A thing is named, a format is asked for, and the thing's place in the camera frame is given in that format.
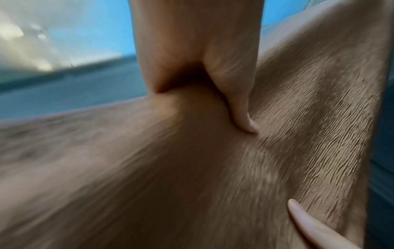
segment finger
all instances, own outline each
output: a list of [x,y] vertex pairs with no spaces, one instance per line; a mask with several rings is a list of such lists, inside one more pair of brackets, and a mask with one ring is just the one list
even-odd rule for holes
[[229,103],[231,118],[235,125],[250,133],[259,132],[258,124],[250,118],[248,113],[248,95],[227,97],[227,102]]
[[344,237],[310,216],[296,200],[288,201],[289,211],[301,232],[318,248],[359,249]]

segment cloth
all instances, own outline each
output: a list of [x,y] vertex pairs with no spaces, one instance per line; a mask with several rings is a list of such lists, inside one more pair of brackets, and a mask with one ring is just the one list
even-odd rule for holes
[[329,1],[261,40],[238,130],[206,78],[0,127],[0,247],[308,248],[294,198],[364,243],[392,1]]

